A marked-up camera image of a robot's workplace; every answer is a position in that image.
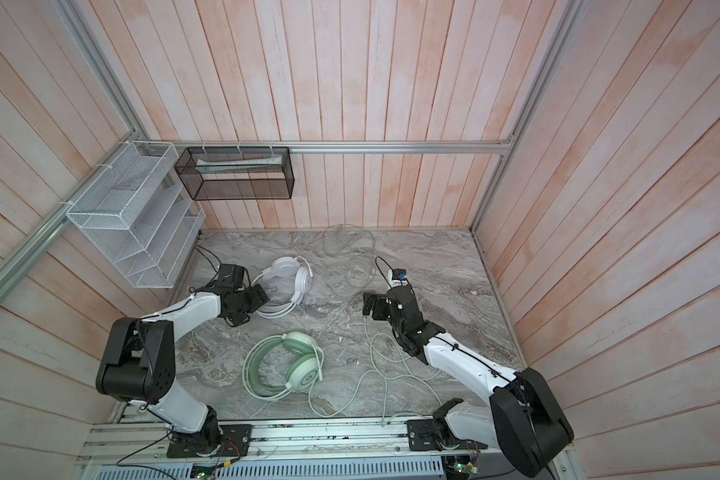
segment mounting plate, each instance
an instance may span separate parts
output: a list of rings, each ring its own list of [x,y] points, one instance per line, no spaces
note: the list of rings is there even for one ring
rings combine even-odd
[[[425,420],[408,420],[405,425],[408,427],[408,446],[413,452],[431,452],[440,451],[442,447],[439,447],[435,441],[435,432],[437,431],[434,427],[433,419]],[[479,449],[487,448],[488,446],[476,442]],[[472,440],[463,440],[458,444],[456,449],[473,449],[475,442]]]
[[[234,425],[220,425],[221,428],[221,443],[224,445],[224,453],[222,457],[231,457],[237,455],[237,450],[240,450],[240,456],[244,457],[248,455],[248,446],[251,443],[251,427],[247,424],[234,424]],[[198,457],[191,448],[180,443],[171,443],[168,446],[168,452],[166,454],[168,458],[193,458],[195,460],[202,457]]]

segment white headphones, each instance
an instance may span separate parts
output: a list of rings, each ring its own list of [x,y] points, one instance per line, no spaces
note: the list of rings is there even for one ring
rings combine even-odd
[[[299,357],[286,372],[286,384],[270,386],[261,381],[259,364],[267,353],[278,345],[282,345],[284,349],[299,355]],[[242,384],[251,396],[274,402],[285,398],[290,392],[309,388],[317,379],[322,380],[324,360],[325,355],[322,349],[312,337],[305,333],[290,332],[268,336],[254,345],[242,363]],[[267,392],[269,395],[259,395],[255,389]]]
[[[304,260],[307,266],[301,266],[298,262],[298,258]],[[312,286],[312,267],[309,262],[303,256],[282,256],[272,262],[272,266],[265,268],[258,277],[253,280],[253,285],[259,283],[259,280],[270,279],[276,276],[291,276],[296,274],[296,281],[294,282],[294,292],[288,303],[283,303],[278,306],[261,306],[256,311],[260,316],[268,319],[276,319],[281,316],[288,315],[291,310],[302,302],[304,295],[309,292],[309,287]]]

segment black mesh basket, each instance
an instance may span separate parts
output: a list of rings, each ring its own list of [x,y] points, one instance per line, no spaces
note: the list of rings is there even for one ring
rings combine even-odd
[[[194,200],[287,200],[293,193],[284,147],[187,148],[176,172]]]

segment white wire mesh organizer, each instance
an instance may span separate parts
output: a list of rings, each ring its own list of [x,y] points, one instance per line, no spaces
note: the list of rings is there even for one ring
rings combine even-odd
[[[189,214],[192,199],[178,200],[181,184],[161,187],[178,155],[172,144],[149,143],[164,153],[127,145],[67,216],[131,285],[171,288],[205,214]]]

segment vented metal panel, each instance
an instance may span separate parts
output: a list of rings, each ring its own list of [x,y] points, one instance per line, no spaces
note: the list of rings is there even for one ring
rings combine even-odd
[[[177,480],[190,478],[192,463],[151,463]],[[324,458],[315,460],[244,461],[219,468],[217,478],[255,478],[256,480],[298,480],[335,478],[363,480],[389,477],[443,475],[440,457],[405,456],[404,458]],[[141,480],[164,478],[154,470],[139,467],[102,466],[96,480]]]

